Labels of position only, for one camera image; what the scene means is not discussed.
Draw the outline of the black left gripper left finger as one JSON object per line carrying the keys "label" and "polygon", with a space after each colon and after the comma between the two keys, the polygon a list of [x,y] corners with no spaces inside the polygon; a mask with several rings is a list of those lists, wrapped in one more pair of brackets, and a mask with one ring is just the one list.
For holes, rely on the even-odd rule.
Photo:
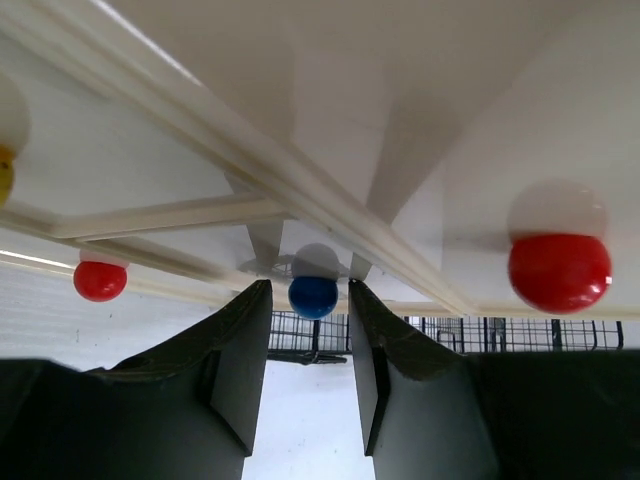
{"label": "black left gripper left finger", "polygon": [[1,363],[5,479],[238,479],[252,454],[273,298],[258,280],[110,369]]}

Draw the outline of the cream wooden drawer cabinet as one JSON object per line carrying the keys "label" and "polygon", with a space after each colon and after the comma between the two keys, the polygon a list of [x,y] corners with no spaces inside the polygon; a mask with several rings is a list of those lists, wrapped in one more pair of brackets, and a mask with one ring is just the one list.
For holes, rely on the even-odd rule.
{"label": "cream wooden drawer cabinet", "polygon": [[635,1],[5,1],[1,258],[220,305],[295,258],[394,311],[542,317],[530,234],[639,315]]}

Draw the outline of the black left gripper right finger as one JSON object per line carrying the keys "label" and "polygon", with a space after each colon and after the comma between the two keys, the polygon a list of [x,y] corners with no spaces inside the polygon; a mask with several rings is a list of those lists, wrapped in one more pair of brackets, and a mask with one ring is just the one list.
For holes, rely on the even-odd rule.
{"label": "black left gripper right finger", "polygon": [[349,321],[364,451],[379,479],[635,479],[635,350],[461,355],[358,280]]}

